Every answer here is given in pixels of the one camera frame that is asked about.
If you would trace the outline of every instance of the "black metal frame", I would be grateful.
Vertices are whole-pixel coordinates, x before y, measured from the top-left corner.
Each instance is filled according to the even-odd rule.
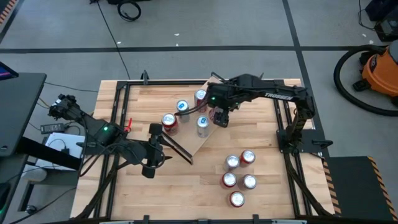
[[[129,101],[129,92],[130,88],[134,85],[203,85],[206,83],[206,80],[149,80],[149,77],[145,74],[141,76],[143,80],[134,80],[134,81],[118,81],[116,85],[116,92],[115,92],[115,98],[114,98],[114,103],[113,103],[113,110],[112,110],[112,116],[111,116],[111,121],[115,122],[116,119],[116,113],[118,111],[118,103],[119,103],[119,96],[121,94],[121,90],[124,88],[124,99],[123,99],[123,107],[122,107],[122,114],[121,114],[121,120],[120,120],[120,125],[124,126],[124,122],[126,120],[126,112],[127,112],[127,105]],[[275,107],[275,113],[277,117],[277,122],[278,122],[278,128],[279,130],[283,130],[283,121],[282,121],[282,115],[281,115],[281,110],[279,106],[279,101],[274,100],[274,107]],[[289,109],[289,104],[284,101],[284,109],[285,109],[285,114],[287,118],[288,124],[292,122],[292,117],[290,114],[290,109]],[[300,155],[296,154],[294,155],[295,157],[295,162],[297,166],[297,172],[299,177],[301,178],[302,181],[305,183],[304,179],[304,174],[303,174],[303,168],[302,168],[302,163],[300,159]],[[115,160],[117,160],[116,165],[118,164],[118,159],[119,157],[115,155]],[[285,161],[287,159],[290,159],[290,156],[288,153],[284,153],[284,159]],[[105,175],[107,173],[106,169],[108,167],[108,160],[109,156],[106,156],[104,158],[104,165],[103,164],[103,169],[101,171],[101,177],[100,177],[100,182],[99,184],[101,185]],[[109,187],[109,197],[108,197],[108,202],[107,202],[107,207],[106,207],[106,217],[111,218],[112,214],[112,208],[113,208],[113,198],[114,198],[114,192],[116,188],[116,178],[113,179],[111,182],[111,185]],[[290,189],[290,196],[292,198],[292,206],[294,209],[294,214],[295,216],[299,216],[300,214],[300,209],[299,209],[299,203],[297,199],[297,193],[296,193],[296,188],[295,188],[295,182],[291,176],[287,176],[288,181],[289,181],[289,189]],[[311,211],[311,206],[307,200],[307,198],[303,195],[304,199],[304,205],[305,205],[305,211],[307,215],[312,215]],[[94,212],[94,217],[99,217],[100,214],[100,209],[101,205],[97,205],[95,208]],[[135,220],[134,223],[209,223],[210,220],[151,220],[149,221],[149,216],[145,216],[146,218],[143,218],[143,220]],[[272,220],[270,219],[259,219],[258,215],[254,214],[253,219],[250,220],[211,220],[212,223],[270,223]]]

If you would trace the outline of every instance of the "orange shop vacuum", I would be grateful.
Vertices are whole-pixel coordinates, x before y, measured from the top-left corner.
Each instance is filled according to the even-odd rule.
[[[363,66],[362,80],[353,84],[356,91],[371,89],[389,95],[392,104],[398,106],[398,40],[390,46],[362,45],[355,47],[337,62],[333,78],[340,94],[354,105],[384,116],[398,116],[397,110],[385,110],[371,106],[351,95],[341,84],[340,71],[344,63],[354,54],[363,52],[359,61]]]

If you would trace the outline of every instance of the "wooden table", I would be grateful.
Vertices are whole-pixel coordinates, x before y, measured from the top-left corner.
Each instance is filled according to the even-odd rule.
[[[300,85],[299,79],[284,81],[286,85]],[[95,118],[110,120],[116,83],[116,80],[101,82]],[[166,112],[174,112],[175,99],[192,97],[197,88],[198,85],[133,86],[126,116],[133,120],[128,138],[148,139],[149,124],[159,123]],[[122,101],[123,94],[116,121],[120,120]],[[290,103],[290,109],[293,111],[294,108],[295,105]],[[252,103],[243,103],[229,117],[229,126],[218,128],[194,155],[193,166],[173,150],[165,148],[166,155],[173,159],[156,170],[154,179],[141,176],[141,166],[121,169],[112,220],[142,220],[144,215],[150,215],[151,220],[252,219],[253,214],[258,214],[259,218],[293,218],[285,163],[275,134],[277,121],[273,101],[258,98]],[[238,188],[224,190],[220,187],[220,178],[224,174],[222,165],[228,154],[240,154],[245,149],[254,151],[256,161],[234,173],[238,177],[254,174],[258,185],[254,190],[244,192],[246,203],[243,207],[233,208],[227,197]],[[301,154],[301,160],[308,188],[326,210],[334,213],[321,159]],[[89,173],[80,178],[71,217],[78,215],[96,192],[101,165],[102,159],[99,159]],[[300,211],[304,214],[301,193],[297,186],[296,189]],[[101,215],[105,214],[107,197],[106,192]]]

